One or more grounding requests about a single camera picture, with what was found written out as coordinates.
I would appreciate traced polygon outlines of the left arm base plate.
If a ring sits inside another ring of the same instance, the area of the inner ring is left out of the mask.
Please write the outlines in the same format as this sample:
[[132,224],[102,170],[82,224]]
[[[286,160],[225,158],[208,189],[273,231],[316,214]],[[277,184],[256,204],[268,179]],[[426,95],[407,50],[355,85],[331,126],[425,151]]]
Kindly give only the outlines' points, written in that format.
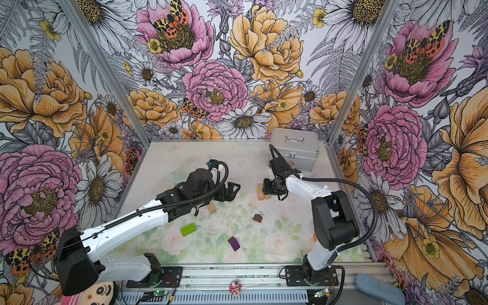
[[163,266],[152,270],[140,282],[129,280],[128,288],[178,288],[182,280],[183,267]]

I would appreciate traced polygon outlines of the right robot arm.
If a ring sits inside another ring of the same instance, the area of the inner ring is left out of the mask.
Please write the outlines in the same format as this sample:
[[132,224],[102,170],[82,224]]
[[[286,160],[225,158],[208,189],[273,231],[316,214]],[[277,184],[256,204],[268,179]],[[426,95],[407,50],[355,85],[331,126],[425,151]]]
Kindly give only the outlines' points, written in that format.
[[318,239],[311,252],[304,256],[302,272],[304,281],[310,285],[320,283],[330,275],[332,263],[339,253],[352,245],[351,241],[359,235],[360,229],[352,204],[344,191],[331,191],[321,182],[346,184],[357,188],[359,185],[345,179],[276,177],[263,180],[263,193],[277,196],[280,201],[288,194],[298,196],[303,202],[311,204],[313,227]]

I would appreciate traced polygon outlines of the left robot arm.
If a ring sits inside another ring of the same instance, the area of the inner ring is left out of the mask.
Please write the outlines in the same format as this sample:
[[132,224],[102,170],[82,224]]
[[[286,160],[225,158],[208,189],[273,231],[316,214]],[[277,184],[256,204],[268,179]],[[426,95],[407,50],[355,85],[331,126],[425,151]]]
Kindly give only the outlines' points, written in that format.
[[110,251],[212,201],[232,202],[241,186],[227,181],[228,174],[222,174],[219,167],[215,162],[209,169],[196,169],[184,182],[114,221],[83,231],[72,227],[63,232],[53,258],[63,295],[74,296],[101,282],[159,284],[163,272],[154,254],[113,257]]

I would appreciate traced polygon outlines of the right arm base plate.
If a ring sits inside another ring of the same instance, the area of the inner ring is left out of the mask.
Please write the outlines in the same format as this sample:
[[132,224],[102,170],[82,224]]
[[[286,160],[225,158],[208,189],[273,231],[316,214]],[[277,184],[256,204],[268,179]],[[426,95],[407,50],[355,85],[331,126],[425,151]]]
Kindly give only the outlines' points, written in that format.
[[288,287],[332,287],[339,285],[337,271],[325,268],[315,271],[306,264],[288,265],[284,267],[284,277]]

